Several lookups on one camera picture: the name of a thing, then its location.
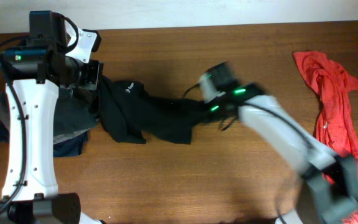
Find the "black shirt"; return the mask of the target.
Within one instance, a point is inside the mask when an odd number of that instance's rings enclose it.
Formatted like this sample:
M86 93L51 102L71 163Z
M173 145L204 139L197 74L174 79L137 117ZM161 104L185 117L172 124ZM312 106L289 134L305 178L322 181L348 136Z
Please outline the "black shirt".
M101 76L98 95L100 122L116 142L145 144L146 131L164 141L190 144L193 127L211 121L203 101L151 96L141 82Z

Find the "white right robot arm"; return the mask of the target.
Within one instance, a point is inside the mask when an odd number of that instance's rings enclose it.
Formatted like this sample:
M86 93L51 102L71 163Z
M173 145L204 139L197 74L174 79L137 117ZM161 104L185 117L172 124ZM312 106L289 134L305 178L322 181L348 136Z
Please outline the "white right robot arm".
M340 156L318 141L257 85L224 91L202 84L201 91L213 115L235 112L298 174L302 186L296 207L279 213L273 223L341 223L358 211L358 165L352 155Z

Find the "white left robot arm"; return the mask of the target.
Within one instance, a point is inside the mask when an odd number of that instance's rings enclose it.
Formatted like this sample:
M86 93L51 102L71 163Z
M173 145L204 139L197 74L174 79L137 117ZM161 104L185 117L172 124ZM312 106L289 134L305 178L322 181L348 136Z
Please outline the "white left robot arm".
M0 223L98 223L76 193L60 194L53 165L53 119L61 87L94 88L97 47L12 47L0 55L9 103L9 163Z

